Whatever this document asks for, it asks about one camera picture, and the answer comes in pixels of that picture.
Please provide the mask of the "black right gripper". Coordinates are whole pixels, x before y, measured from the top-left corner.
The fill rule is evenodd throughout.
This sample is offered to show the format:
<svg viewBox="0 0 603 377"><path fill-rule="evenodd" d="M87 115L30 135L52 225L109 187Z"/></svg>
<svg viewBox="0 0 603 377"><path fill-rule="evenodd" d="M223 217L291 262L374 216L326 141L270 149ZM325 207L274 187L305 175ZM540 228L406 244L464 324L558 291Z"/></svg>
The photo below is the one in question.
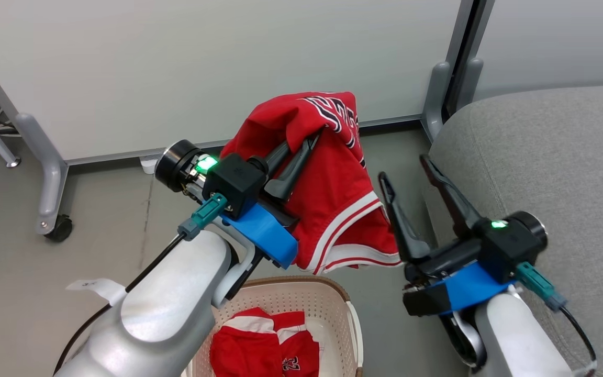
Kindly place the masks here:
<svg viewBox="0 0 603 377"><path fill-rule="evenodd" d="M378 183L400 260L418 263L417 275L427 279L413 282L404 292L404 307L410 316L441 316L504 292L516 282L519 265L536 263L548 246L548 234L531 213L516 212L500 220L484 218L429 155L420 155L420 163L442 196L459 238L435 250L431 258L429 244L412 228L385 172L379 172Z"/></svg>

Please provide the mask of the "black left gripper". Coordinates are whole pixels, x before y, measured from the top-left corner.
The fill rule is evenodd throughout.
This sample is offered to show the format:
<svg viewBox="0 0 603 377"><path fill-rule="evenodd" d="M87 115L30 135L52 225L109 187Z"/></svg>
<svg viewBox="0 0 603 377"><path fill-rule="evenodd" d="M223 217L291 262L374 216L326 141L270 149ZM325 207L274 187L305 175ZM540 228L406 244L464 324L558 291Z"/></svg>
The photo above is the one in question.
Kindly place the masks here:
<svg viewBox="0 0 603 377"><path fill-rule="evenodd" d="M320 138L321 130L304 139L282 172L277 174L291 153L287 141L282 141L265 157L267 177L264 192L280 202L287 202L294 190L312 150ZM155 178L175 193L182 193L195 202L204 201L203 187L208 171L218 160L187 139L168 147L155 165Z"/></svg>

